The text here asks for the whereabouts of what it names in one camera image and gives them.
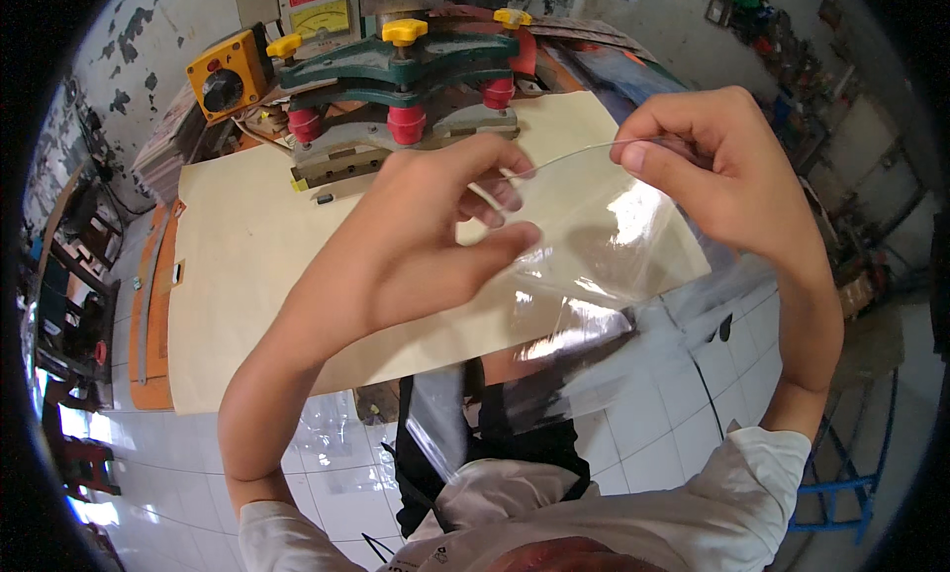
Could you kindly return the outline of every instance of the transparent plastic bag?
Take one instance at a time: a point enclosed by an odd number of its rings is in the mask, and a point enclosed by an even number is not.
[[[708,166],[682,140],[651,142]],[[614,164],[611,148],[628,143],[473,187],[508,221],[534,222],[542,233],[509,268],[510,323],[530,330],[521,323],[541,321],[550,333],[478,358],[483,385],[501,385],[492,417],[504,412],[512,434],[604,409],[663,373],[692,368],[732,303],[773,281],[765,261],[708,238],[671,198]],[[521,198],[516,211],[486,193],[504,184]],[[480,442],[462,416],[464,369],[417,375],[410,401],[407,429],[446,482]]]
[[[353,440],[362,423],[356,418],[352,391],[341,390],[317,395],[304,404],[291,448],[315,457],[321,467],[330,467],[335,459],[353,455]]]

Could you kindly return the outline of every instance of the white t-shirt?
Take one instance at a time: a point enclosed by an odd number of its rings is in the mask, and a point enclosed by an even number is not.
[[[795,508],[811,450],[794,431],[731,431],[703,471],[676,489],[560,502],[576,474],[521,461],[467,464],[436,504],[458,530],[430,513],[380,571],[483,570],[530,542],[583,536],[669,572],[759,571],[772,562]],[[249,572],[361,570],[296,508],[255,502],[241,509],[240,548]]]

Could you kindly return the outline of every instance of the black dial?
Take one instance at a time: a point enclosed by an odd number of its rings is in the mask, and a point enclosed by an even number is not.
[[[223,112],[233,108],[244,95],[244,83],[240,75],[231,69],[220,68],[204,80],[201,87],[204,96],[204,107],[212,112]]]

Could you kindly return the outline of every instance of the yellow knob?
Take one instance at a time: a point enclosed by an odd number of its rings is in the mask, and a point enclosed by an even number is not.
[[[287,34],[270,43],[267,47],[267,56],[279,56],[281,59],[286,59],[293,56],[302,44],[303,36],[296,32]]]
[[[495,9],[492,19],[496,22],[502,22],[502,25],[508,30],[517,30],[518,26],[531,25],[531,15],[520,9],[506,7]]]
[[[428,24],[421,19],[396,19],[383,24],[383,42],[395,47],[409,47],[415,39],[428,34]]]

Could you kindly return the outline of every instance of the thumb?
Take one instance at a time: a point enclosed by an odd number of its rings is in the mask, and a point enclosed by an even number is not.
[[[538,226],[516,222],[493,230],[472,246],[455,248],[447,254],[445,265],[450,273],[463,274],[465,292],[475,295],[486,281],[514,262],[518,255],[540,240]]]
[[[695,199],[709,198],[716,174],[674,151],[648,141],[628,143],[620,154],[623,169],[659,188],[689,211]]]

